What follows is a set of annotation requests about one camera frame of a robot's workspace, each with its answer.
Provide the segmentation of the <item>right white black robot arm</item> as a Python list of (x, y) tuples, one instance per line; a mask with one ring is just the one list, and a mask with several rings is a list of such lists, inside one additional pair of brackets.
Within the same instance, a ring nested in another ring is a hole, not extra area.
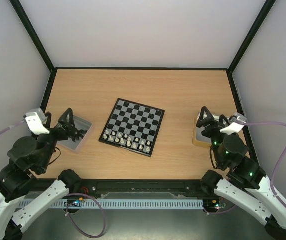
[(276, 189), (275, 177), (247, 156), (250, 149), (239, 136), (250, 125), (240, 113), (216, 118), (206, 106), (201, 108), (196, 127), (210, 139), (213, 167), (202, 177), (201, 191), (230, 201), (260, 222), (275, 240), (286, 240), (286, 198)]

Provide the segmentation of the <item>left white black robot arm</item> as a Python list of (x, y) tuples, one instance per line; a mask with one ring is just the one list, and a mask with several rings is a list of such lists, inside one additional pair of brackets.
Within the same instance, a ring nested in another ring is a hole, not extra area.
[(71, 169), (64, 170), (53, 184), (31, 205), (16, 212), (18, 205), (45, 174), (58, 142), (84, 138), (78, 130), (73, 110), (68, 108), (51, 127), (52, 115), (37, 108), (26, 113), (30, 136), (19, 138), (8, 151), (9, 163), (0, 172), (0, 240), (20, 240), (30, 225), (57, 200), (80, 188), (81, 178)]

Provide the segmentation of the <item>pile of black chess pieces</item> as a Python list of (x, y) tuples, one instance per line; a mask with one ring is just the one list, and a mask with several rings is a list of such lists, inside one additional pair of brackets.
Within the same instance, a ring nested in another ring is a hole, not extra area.
[(69, 138), (74, 142), (78, 142), (78, 141), (81, 141), (85, 135), (87, 134), (87, 130), (83, 130), (83, 129), (77, 129), (77, 128), (74, 128), (70, 134), (69, 134)]

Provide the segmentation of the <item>right metal tray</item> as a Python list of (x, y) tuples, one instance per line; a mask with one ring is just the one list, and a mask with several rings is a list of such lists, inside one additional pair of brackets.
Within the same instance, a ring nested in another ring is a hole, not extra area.
[[(200, 111), (198, 112), (197, 117), (194, 119), (194, 121), (195, 121), (195, 128), (194, 128), (194, 130), (195, 130), (195, 133), (194, 133), (195, 141), (194, 141), (194, 143), (197, 146), (200, 146), (202, 144), (211, 144), (210, 138), (203, 136), (203, 134), (202, 134), (202, 132), (205, 130), (206, 127), (198, 128), (196, 126), (199, 116), (200, 116)], [(213, 116), (214, 116), (214, 119), (219, 122), (220, 115), (213, 113)]]

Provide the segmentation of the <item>black and grey chessboard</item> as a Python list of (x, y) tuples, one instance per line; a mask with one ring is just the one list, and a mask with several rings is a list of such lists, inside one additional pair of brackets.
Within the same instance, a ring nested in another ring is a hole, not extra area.
[[(151, 157), (164, 115), (163, 109), (118, 98), (100, 135), (99, 142)], [(125, 134), (132, 137), (131, 146), (127, 146), (128, 138), (124, 138)], [(150, 147), (150, 152), (146, 152), (146, 147)]]

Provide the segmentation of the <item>black aluminium frame rail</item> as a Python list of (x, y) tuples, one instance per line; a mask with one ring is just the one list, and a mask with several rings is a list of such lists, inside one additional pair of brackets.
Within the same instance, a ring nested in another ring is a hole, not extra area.
[[(88, 193), (98, 198), (101, 194), (111, 192), (169, 192), (186, 197), (209, 198), (214, 196), (214, 190), (222, 175), (209, 170), (202, 179), (195, 180), (117, 180), (117, 179), (81, 179), (74, 171), (68, 169), (57, 178), (62, 181), (70, 193)], [(43, 191), (54, 183), (54, 179), (37, 179), (35, 177), (9, 177), (0, 183), (13, 199), (27, 195), (30, 191)]]

